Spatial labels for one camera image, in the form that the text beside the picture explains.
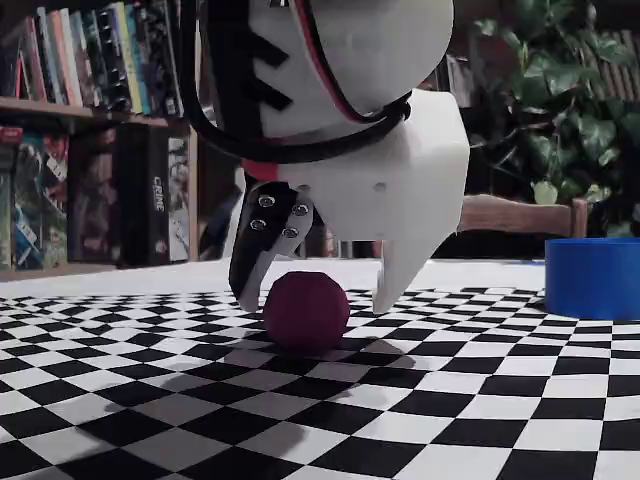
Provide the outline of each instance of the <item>checkerboard surface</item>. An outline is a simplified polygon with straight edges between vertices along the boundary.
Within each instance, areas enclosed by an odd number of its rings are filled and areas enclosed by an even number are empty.
[[[293,357],[229,292],[0,300],[0,478],[636,480],[640,322],[348,292]]]

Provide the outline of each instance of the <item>green plant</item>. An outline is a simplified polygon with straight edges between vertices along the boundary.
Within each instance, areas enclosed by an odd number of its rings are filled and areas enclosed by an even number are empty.
[[[476,22],[478,36],[501,37],[516,71],[488,78],[479,95],[493,122],[471,135],[492,168],[521,182],[539,204],[586,198],[592,232],[640,234],[640,114],[607,98],[598,63],[635,66],[613,36],[596,29],[596,9],[577,0],[514,0],[512,26]]]

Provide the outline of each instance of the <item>wooden shelf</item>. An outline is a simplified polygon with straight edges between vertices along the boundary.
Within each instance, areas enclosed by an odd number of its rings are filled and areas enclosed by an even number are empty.
[[[68,275],[86,275],[89,273],[111,272],[113,265],[95,265],[85,263],[70,263],[63,267],[50,270],[27,270],[22,272],[0,271],[0,283],[19,280],[37,280],[41,278],[66,277]]]
[[[55,103],[36,102],[33,100],[21,100],[9,97],[0,97],[0,111],[34,116],[44,115],[66,117],[68,119],[83,120],[84,122],[122,121],[126,123],[139,123],[157,127],[168,127],[186,123],[182,118],[167,119],[125,113],[110,113],[86,107],[58,105]]]

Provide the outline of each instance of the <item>bookshelf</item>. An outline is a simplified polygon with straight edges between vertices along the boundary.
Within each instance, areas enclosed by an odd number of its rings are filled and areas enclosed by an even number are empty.
[[[27,16],[34,15],[38,7],[48,11],[69,9],[99,9],[114,0],[0,0],[0,37],[7,34],[15,25]],[[196,58],[200,56],[200,46],[196,48]],[[196,78],[199,78],[199,62]],[[180,117],[152,117],[141,114],[107,112],[102,109],[60,105],[33,100],[0,97],[0,117],[10,120],[30,118],[56,118],[68,128],[69,133],[82,129],[109,124],[141,124],[152,127],[167,127],[171,132],[188,136],[189,164],[189,261],[198,259],[198,211],[197,211],[197,136],[186,119]],[[112,265],[69,263],[59,268],[37,271],[1,271],[0,283],[7,281],[31,280],[66,275],[81,275],[114,270]]]

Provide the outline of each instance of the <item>black cable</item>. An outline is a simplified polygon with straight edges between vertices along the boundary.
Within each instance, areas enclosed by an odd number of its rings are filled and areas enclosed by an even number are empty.
[[[400,122],[410,115],[408,104],[361,132],[323,142],[306,145],[268,145],[261,141],[235,138],[213,125],[198,98],[195,79],[195,32],[198,2],[181,0],[180,27],[173,26],[172,35],[180,38],[179,86],[185,115],[194,130],[212,147],[241,159],[260,163],[309,163],[338,157],[360,150],[383,140]]]

